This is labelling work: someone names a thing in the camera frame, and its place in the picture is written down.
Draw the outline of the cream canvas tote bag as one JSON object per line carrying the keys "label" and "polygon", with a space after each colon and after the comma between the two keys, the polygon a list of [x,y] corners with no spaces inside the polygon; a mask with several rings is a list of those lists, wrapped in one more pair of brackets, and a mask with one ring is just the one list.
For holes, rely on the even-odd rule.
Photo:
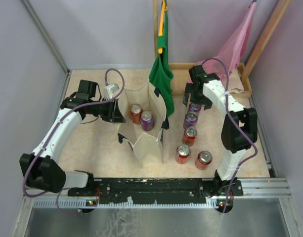
{"label": "cream canvas tote bag", "polygon": [[[169,122],[159,89],[146,81],[137,89],[124,89],[118,99],[120,112],[126,119],[125,123],[114,124],[119,143],[126,141],[129,144],[142,168],[163,163],[163,131],[169,128]],[[151,131],[144,131],[140,124],[133,123],[130,109],[134,104],[140,105],[143,111],[151,112],[155,121]]]}

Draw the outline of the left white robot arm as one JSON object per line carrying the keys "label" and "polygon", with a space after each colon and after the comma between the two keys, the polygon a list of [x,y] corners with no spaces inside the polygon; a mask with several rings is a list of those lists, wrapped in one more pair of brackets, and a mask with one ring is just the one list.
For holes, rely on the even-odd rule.
{"label": "left white robot arm", "polygon": [[59,193],[71,188],[78,188],[85,196],[95,192],[96,184],[92,181],[92,174],[64,171],[58,163],[70,136],[87,115],[110,123],[126,121],[119,109],[119,94],[110,99],[94,101],[98,90],[98,83],[81,80],[78,91],[63,100],[54,124],[40,144],[31,153],[21,156],[19,162],[25,196],[34,197],[27,192],[27,188],[41,190],[43,194]]}

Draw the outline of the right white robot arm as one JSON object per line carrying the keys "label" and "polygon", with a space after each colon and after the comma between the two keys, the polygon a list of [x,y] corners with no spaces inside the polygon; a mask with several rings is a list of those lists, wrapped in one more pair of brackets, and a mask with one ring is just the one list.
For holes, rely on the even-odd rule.
{"label": "right white robot arm", "polygon": [[189,69],[189,75],[192,82],[185,86],[183,104],[191,102],[204,109],[215,106],[224,116],[221,141],[225,152],[216,170],[219,180],[214,182],[215,192],[223,196],[231,190],[230,181],[236,176],[239,163],[258,139],[257,112],[240,104],[218,76],[207,74],[201,65]]}

